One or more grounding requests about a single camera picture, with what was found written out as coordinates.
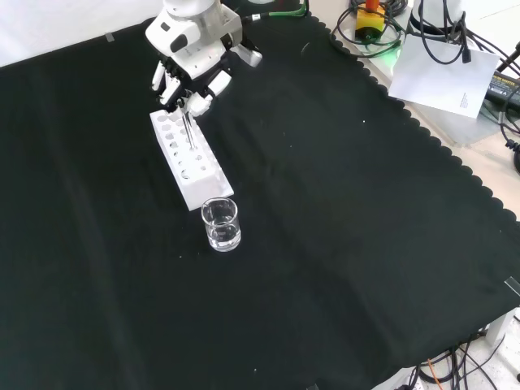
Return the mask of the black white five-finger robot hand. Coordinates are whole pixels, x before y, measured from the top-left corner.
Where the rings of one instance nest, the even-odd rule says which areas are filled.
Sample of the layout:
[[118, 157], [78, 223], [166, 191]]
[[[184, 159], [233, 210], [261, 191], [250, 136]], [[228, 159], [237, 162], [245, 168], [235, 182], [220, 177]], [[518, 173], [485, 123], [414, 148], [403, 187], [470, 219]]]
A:
[[220, 1], [165, 1], [145, 37], [159, 56], [151, 89], [161, 107], [193, 117], [205, 114], [230, 84], [230, 53], [251, 67], [262, 61], [241, 17]]

